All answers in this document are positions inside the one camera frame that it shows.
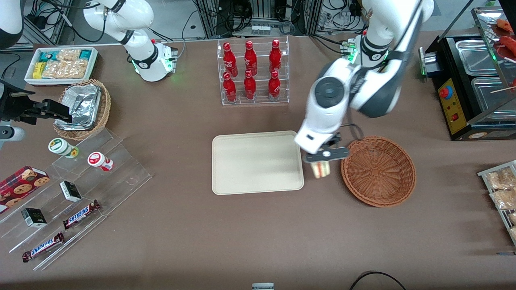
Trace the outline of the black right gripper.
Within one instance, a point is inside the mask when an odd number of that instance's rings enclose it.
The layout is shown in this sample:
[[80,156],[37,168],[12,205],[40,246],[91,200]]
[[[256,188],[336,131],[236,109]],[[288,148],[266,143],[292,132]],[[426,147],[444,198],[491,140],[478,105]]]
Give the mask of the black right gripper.
[[72,123],[70,108],[57,101],[44,99],[42,102],[28,98],[18,100],[18,122],[37,124],[37,118],[54,118],[66,123]]

